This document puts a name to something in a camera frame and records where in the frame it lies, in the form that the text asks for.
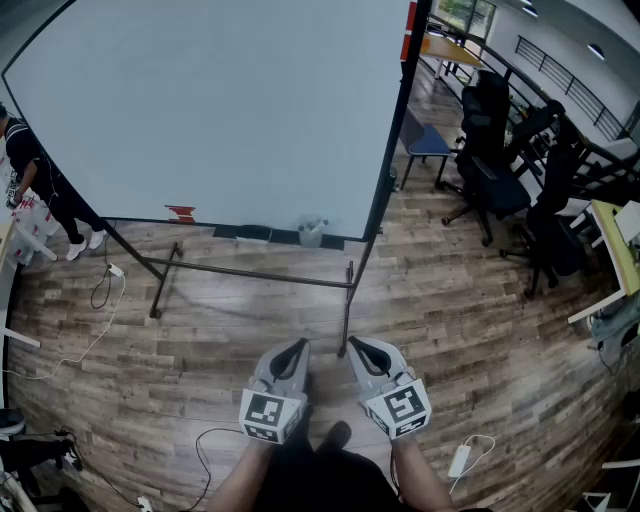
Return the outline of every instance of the window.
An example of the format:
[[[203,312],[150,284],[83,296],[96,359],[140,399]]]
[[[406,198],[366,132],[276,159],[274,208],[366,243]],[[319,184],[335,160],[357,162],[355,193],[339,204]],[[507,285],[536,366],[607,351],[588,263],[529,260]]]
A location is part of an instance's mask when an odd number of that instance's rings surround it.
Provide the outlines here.
[[[437,0],[434,14],[460,30],[486,40],[496,6],[485,0]]]

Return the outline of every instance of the black office chair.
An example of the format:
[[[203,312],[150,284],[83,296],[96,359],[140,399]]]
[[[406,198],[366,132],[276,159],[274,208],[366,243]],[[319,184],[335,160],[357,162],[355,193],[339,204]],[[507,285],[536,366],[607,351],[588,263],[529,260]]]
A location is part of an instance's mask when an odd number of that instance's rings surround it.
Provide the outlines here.
[[[452,190],[467,201],[463,210],[455,216],[443,218],[442,223],[447,226],[475,210],[485,232],[482,245],[487,247],[493,241],[487,212],[502,219],[525,209],[531,202],[528,192],[518,180],[519,175],[511,170],[509,164],[531,137],[551,126],[555,116],[564,113],[564,108],[552,100],[535,111],[514,126],[512,142],[505,148],[504,135],[510,108],[509,83],[504,77],[489,71],[479,71],[478,75],[478,84],[462,91],[462,130],[466,137],[456,163],[464,185],[460,188],[442,181],[440,172],[436,187]]]
[[[549,279],[549,288],[558,285],[557,275],[569,276],[584,267],[586,253],[569,220],[556,215],[567,206],[573,177],[580,167],[580,145],[578,133],[573,125],[564,119],[560,121],[560,131],[556,144],[547,156],[546,173],[538,202],[527,213],[527,227],[516,226],[527,251],[500,251],[500,256],[520,256],[530,260],[533,266],[531,288],[524,291],[532,298],[538,286],[540,270]]]

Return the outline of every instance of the white sneaker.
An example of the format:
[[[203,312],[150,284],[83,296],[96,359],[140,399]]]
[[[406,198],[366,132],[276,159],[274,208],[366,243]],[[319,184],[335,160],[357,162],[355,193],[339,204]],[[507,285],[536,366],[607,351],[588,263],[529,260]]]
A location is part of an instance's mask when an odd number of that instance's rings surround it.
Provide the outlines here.
[[[104,229],[102,231],[94,231],[93,233],[91,233],[89,249],[97,249],[98,247],[100,247],[100,244],[102,243],[106,235],[107,232]]]
[[[82,251],[87,248],[87,241],[83,240],[81,244],[71,244],[67,253],[67,261],[73,261]]]

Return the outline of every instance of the chair leg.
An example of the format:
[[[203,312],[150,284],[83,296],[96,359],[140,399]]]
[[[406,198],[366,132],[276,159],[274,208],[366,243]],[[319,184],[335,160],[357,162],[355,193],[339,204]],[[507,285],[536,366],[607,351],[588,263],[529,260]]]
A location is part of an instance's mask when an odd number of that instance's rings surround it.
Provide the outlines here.
[[[407,182],[407,178],[409,177],[409,171],[411,170],[411,166],[413,165],[413,159],[415,157],[411,156],[409,158],[409,163],[407,164],[407,170],[404,171],[404,177],[402,178],[402,183],[400,184],[400,190],[404,189],[404,184]]]
[[[527,299],[533,299],[533,296],[536,293],[536,289],[538,288],[538,279],[540,278],[540,265],[535,264],[533,267],[533,280],[531,281],[531,288],[527,288],[524,291],[524,296]]]
[[[485,237],[482,239],[482,245],[484,247],[489,247],[491,242],[493,242],[493,233],[491,233],[491,226],[489,225],[489,218],[487,217],[487,212],[478,208],[478,215],[480,216],[480,222],[482,223],[482,227],[484,228]]]
[[[555,288],[556,286],[558,286],[558,278],[556,277],[556,273],[551,268],[551,265],[543,264],[542,271],[544,272],[544,274],[547,276],[547,279],[549,280],[549,288]]]
[[[444,188],[442,186],[442,181],[440,180],[442,178],[442,172],[444,171],[444,166],[447,165],[447,158],[449,157],[446,157],[446,156],[442,157],[442,163],[440,164],[440,170],[438,171],[438,177],[436,178],[436,188],[440,188],[440,189]]]
[[[451,224],[451,222],[453,222],[454,220],[462,217],[463,215],[466,215],[471,210],[473,210],[473,206],[468,204],[462,210],[460,210],[456,214],[454,214],[453,217],[442,217],[442,224],[444,224],[445,226],[448,226],[449,224]]]
[[[500,257],[506,258],[507,256],[517,256],[518,258],[527,258],[532,259],[533,255],[530,251],[522,251],[522,252],[514,252],[514,251],[505,251],[504,249],[500,249]]]

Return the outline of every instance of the ceiling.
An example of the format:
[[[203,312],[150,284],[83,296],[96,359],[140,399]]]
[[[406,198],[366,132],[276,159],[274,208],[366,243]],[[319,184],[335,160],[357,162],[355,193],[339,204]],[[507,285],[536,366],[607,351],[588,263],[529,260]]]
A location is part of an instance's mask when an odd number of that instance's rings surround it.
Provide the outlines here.
[[[521,9],[520,0],[490,0]],[[640,90],[640,23],[622,0],[531,0],[539,20],[574,39],[602,48],[606,64],[632,88]]]

